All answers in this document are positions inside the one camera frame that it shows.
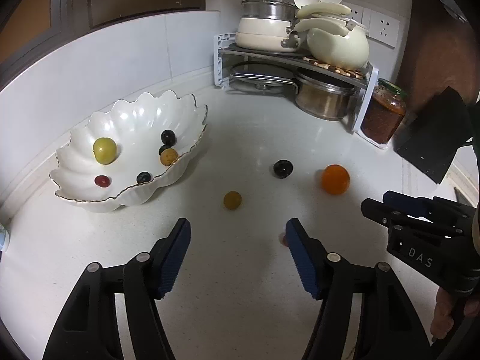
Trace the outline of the person's right hand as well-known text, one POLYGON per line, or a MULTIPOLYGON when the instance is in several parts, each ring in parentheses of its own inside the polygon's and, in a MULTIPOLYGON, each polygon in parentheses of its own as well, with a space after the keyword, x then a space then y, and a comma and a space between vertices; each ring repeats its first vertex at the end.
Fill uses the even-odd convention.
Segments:
MULTIPOLYGON (((451 316, 453 308, 452 296, 439 288, 436 294, 436 304, 433 312, 433 320, 430 333, 435 339, 443 339, 454 326, 451 316)), ((479 300, 468 301, 465 304, 464 316, 474 318, 479 314, 479 300)))

